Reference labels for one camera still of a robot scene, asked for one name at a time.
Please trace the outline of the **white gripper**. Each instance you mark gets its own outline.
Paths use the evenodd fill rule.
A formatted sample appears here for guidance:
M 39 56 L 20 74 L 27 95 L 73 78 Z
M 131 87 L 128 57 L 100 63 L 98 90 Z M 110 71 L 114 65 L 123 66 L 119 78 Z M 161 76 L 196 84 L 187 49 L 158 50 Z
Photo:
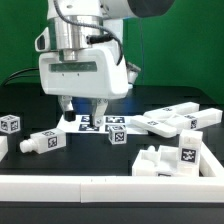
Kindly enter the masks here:
M 117 65 L 111 50 L 104 44 L 96 44 L 80 50 L 77 61 L 62 62 L 58 52 L 50 51 L 48 28 L 39 38 L 44 49 L 39 49 L 39 40 L 35 41 L 35 48 L 40 52 L 39 69 L 44 92 L 59 96 L 58 102 L 66 121 L 75 120 L 72 97 L 102 98 L 92 101 L 90 116 L 92 126 L 102 126 L 107 99 L 124 98 L 128 92 L 125 59 Z

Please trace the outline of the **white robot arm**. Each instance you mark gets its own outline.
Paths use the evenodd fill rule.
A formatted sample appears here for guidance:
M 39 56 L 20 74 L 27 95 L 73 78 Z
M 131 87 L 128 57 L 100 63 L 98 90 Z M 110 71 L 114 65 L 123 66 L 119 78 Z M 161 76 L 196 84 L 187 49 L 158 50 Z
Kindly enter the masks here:
M 74 97 L 93 101 L 90 122 L 99 127 L 108 102 L 127 95 L 140 68 L 122 49 L 124 18 L 165 14 L 175 0 L 48 0 L 48 26 L 35 40 L 45 93 L 56 95 L 67 121 Z

